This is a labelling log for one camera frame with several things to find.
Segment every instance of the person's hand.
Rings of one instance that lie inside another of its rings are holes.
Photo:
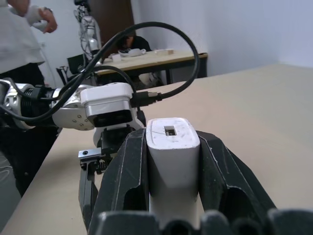
[[[57,29],[58,25],[55,21],[53,13],[48,9],[46,10],[38,9],[38,10],[39,15],[42,17],[42,19],[48,22],[46,28],[44,29],[44,33],[54,32]]]

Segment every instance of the beige table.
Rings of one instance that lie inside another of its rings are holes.
[[[206,77],[206,62],[207,53],[200,53],[200,71],[198,77]],[[191,51],[175,50],[171,55],[157,55],[154,51],[149,51],[144,55],[136,57],[122,57],[122,61],[113,62],[112,59],[106,59],[104,65],[115,66],[123,71],[126,71],[129,76],[139,76],[143,73],[166,71],[167,84],[172,83],[171,69],[192,66],[194,64],[194,56]],[[114,73],[112,70],[99,70],[96,72],[101,77],[101,80],[106,79],[106,75]]]
[[[148,119],[187,118],[220,137],[277,207],[312,208],[312,88],[313,69],[274,65],[197,79],[183,93],[143,110]],[[85,235],[77,152],[92,147],[92,132],[64,130],[2,235]]]

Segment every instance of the desk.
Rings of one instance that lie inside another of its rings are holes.
[[[207,53],[200,53],[200,71],[198,78],[207,77],[206,62],[208,58]],[[192,66],[194,64],[194,56],[191,51],[174,51],[171,55],[156,55],[154,51],[147,52],[144,55],[136,57],[122,57],[122,61],[113,62],[112,59],[106,59],[104,65],[115,66],[119,69],[126,71],[129,76],[139,76],[143,73],[166,71],[166,82],[171,84],[170,70]],[[106,79],[107,75],[115,73],[111,70],[101,70],[100,67],[96,67],[96,74],[99,76],[98,84]]]
[[[197,79],[143,108],[147,119],[187,118],[244,161],[279,208],[313,207],[313,69],[273,65]],[[166,92],[181,83],[152,90]],[[85,235],[77,152],[92,131],[64,130],[2,235]]]

